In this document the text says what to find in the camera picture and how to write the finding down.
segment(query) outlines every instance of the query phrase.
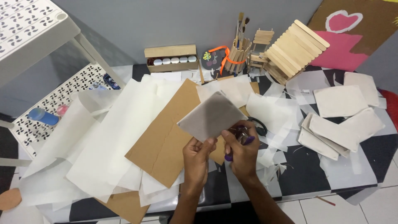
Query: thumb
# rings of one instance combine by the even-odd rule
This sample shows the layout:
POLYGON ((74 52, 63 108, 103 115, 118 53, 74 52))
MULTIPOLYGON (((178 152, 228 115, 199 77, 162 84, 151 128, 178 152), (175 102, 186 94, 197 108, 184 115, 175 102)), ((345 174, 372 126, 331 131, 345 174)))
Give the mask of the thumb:
POLYGON ((214 144, 214 138, 206 139, 206 141, 202 145, 201 150, 198 152, 198 155, 200 155, 201 157, 206 157, 207 155, 209 155, 213 149, 214 144))
POLYGON ((241 144, 236 140, 235 135, 233 135, 231 132, 223 130, 221 132, 221 135, 226 141, 226 143, 232 147, 232 149, 236 149, 241 146, 241 144))

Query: white shelf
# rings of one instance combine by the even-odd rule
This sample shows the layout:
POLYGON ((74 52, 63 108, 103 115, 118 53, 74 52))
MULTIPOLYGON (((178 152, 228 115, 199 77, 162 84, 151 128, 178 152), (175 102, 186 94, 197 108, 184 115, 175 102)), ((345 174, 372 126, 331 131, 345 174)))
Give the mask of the white shelf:
POLYGON ((70 96, 73 92, 86 90, 94 82, 111 90, 112 88, 102 79, 105 73, 105 70, 98 64, 87 65, 13 122, 15 126, 10 129, 11 133, 32 159, 36 156, 36 152, 30 146, 30 143, 47 139, 53 132, 54 127, 28 119, 29 111, 35 107, 40 107, 49 113, 55 114, 60 105, 69 105, 72 102, 70 96))
POLYGON ((0 0, 0 87, 79 33, 49 0, 0 0))

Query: paintbrush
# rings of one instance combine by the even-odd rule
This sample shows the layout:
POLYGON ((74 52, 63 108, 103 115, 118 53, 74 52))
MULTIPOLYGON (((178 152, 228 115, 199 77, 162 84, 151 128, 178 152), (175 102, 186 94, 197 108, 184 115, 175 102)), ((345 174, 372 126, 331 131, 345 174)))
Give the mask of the paintbrush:
POLYGON ((240 29, 240 26, 242 25, 243 15, 244 15, 243 12, 239 13, 238 27, 236 28, 236 36, 235 36, 235 47, 238 47, 239 29, 240 29))
POLYGON ((250 18, 249 18, 249 17, 246 17, 246 19, 245 19, 245 25, 242 27, 242 34, 241 34, 240 41, 239 41, 239 42, 241 43, 241 44, 239 44, 239 50, 241 50, 242 47, 243 47, 243 36, 244 36, 245 30, 246 30, 246 25, 247 25, 249 22, 250 22, 250 18))

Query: person's left hand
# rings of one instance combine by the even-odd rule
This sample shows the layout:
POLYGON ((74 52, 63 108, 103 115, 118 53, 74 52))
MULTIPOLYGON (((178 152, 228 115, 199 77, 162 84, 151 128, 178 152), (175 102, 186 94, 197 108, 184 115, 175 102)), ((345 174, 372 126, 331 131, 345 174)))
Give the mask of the person's left hand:
POLYGON ((185 183, 188 193, 199 193, 207 181, 209 154, 216 150, 217 139, 209 138, 203 144, 196 138, 182 149, 184 155, 185 183))

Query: person's right hand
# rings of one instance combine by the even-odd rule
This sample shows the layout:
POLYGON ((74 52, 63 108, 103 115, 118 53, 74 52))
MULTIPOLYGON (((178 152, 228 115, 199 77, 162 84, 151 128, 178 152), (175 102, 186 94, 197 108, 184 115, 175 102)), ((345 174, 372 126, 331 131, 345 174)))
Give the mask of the person's right hand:
POLYGON ((254 136, 255 140, 248 145, 241 145, 235 138, 235 135, 227 130, 221 132, 224 138, 225 152, 229 154, 232 149, 233 162, 231 163, 232 172, 242 182, 246 182, 251 178, 257 179, 256 175, 256 160, 258 148, 260 147, 260 140, 256 132, 256 126, 253 122, 247 120, 240 120, 234 126, 243 125, 248 129, 250 136, 254 136))

